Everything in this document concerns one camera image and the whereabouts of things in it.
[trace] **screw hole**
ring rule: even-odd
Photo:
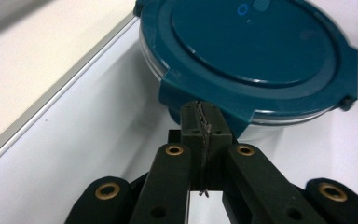
[[[108,195],[108,194],[111,194],[115,191],[115,187],[113,186],[107,186],[103,189],[101,189],[101,194],[103,195]]]
[[[338,187],[328,184],[328,183],[322,183],[319,186],[319,192],[322,193],[322,195],[330,200],[342,203],[348,200],[347,194]]]
[[[165,149],[165,152],[170,156],[179,156],[183,153],[183,149],[178,146],[170,146]]]
[[[153,208],[150,211],[150,215],[152,215],[152,217],[155,217],[155,218],[163,218],[163,217],[167,216],[167,212],[165,211],[164,207],[158,206],[158,207]]]
[[[301,220],[301,218],[302,218],[301,213],[295,208],[286,209],[286,215],[294,220]]]
[[[255,151],[251,147],[239,146],[237,152],[243,156],[252,156]]]
[[[116,197],[119,191],[120,186],[117,183],[105,183],[95,190],[95,197],[100,200],[109,200]]]

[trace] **teal lid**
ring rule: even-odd
[[[357,50],[320,10],[290,0],[138,0],[141,42],[159,100],[218,105],[238,135],[287,125],[357,99]]]

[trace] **brass insert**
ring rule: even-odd
[[[322,183],[319,185],[319,191],[322,195],[335,202],[343,203],[348,200],[347,194],[336,186],[328,183]]]
[[[252,156],[255,154],[255,151],[248,146],[237,146],[237,152],[243,156]]]
[[[170,156],[179,156],[183,153],[183,148],[179,146],[168,146],[165,152]]]
[[[109,200],[116,197],[119,191],[120,186],[117,183],[105,183],[95,190],[95,197],[101,200]]]

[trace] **food container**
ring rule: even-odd
[[[207,101],[239,137],[357,99],[357,50],[305,1],[138,0],[134,14],[159,100],[177,122],[181,105]]]

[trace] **small metal piece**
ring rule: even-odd
[[[165,152],[170,156],[179,156],[183,153],[183,148],[179,146],[167,146]]]
[[[113,190],[109,190],[109,192],[103,192],[106,189],[113,188]],[[101,200],[109,200],[113,199],[120,192],[120,186],[117,183],[109,182],[102,184],[95,190],[95,197]]]
[[[205,193],[205,196],[209,198],[208,187],[207,187],[207,161],[209,159],[209,153],[211,150],[211,129],[212,124],[207,120],[204,112],[202,102],[196,102],[197,109],[200,115],[200,127],[203,129],[203,148],[201,151],[201,173],[200,173],[200,196]]]
[[[320,184],[319,192],[321,192],[324,197],[339,203],[343,203],[348,200],[347,194],[342,189],[339,189],[329,183]]]
[[[243,156],[252,156],[255,154],[255,151],[251,147],[244,145],[238,145],[237,152]]]

